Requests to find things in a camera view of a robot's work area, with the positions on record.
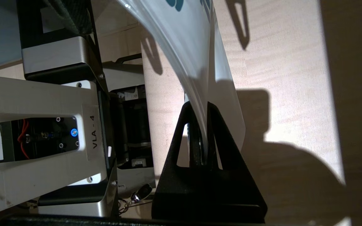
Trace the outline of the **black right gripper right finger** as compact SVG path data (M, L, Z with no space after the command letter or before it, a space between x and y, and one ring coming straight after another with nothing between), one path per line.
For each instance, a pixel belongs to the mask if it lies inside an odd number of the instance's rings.
M267 205L218 107L208 103L208 125L214 142L211 170L219 183L216 210L227 220L264 220Z

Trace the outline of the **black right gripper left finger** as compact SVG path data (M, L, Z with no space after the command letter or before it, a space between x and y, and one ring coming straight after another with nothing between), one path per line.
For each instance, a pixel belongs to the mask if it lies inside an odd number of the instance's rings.
M184 127L192 124L189 166L177 165ZM152 217L162 220L205 220L206 202L201 179L204 148L200 127L190 102L183 104L160 175Z

